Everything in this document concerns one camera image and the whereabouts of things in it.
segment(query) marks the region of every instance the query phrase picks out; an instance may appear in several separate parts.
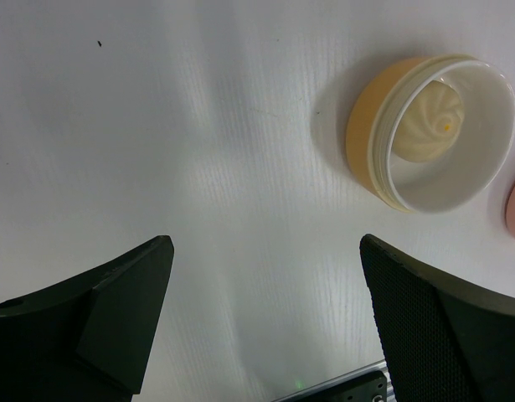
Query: black mesh surface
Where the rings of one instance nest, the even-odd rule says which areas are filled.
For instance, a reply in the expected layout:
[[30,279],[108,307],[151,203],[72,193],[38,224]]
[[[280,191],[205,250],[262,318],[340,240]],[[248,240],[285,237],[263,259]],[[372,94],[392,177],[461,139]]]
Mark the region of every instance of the black mesh surface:
[[360,250],[397,400],[481,401],[437,290],[373,236],[362,239]]

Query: white table surface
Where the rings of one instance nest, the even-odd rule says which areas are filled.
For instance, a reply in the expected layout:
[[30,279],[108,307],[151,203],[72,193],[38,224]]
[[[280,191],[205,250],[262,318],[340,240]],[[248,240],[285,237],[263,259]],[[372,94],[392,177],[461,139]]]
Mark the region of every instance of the white table surface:
[[515,90],[515,0],[0,2],[0,302],[171,235],[134,400],[269,401],[382,358],[366,233],[515,296],[515,141],[436,216],[393,211],[344,161],[363,86],[451,52]]

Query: open jar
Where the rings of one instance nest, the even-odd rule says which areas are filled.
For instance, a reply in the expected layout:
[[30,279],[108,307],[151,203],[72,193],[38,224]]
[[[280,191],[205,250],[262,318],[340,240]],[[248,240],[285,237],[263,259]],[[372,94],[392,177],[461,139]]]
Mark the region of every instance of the open jar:
[[[438,157],[411,162],[393,152],[395,134],[416,96],[434,81],[459,96],[460,132]],[[358,97],[347,126],[348,164],[358,181],[391,207],[443,212],[493,180],[514,131],[515,97],[497,68],[464,54],[406,59],[380,73]]]

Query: swirled cream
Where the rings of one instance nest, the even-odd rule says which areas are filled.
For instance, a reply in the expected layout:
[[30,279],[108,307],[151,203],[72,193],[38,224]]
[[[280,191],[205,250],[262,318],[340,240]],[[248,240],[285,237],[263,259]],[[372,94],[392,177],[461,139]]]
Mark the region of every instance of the swirled cream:
[[410,162],[428,162],[451,148],[460,135],[464,105],[450,86],[430,82],[400,120],[393,152]]

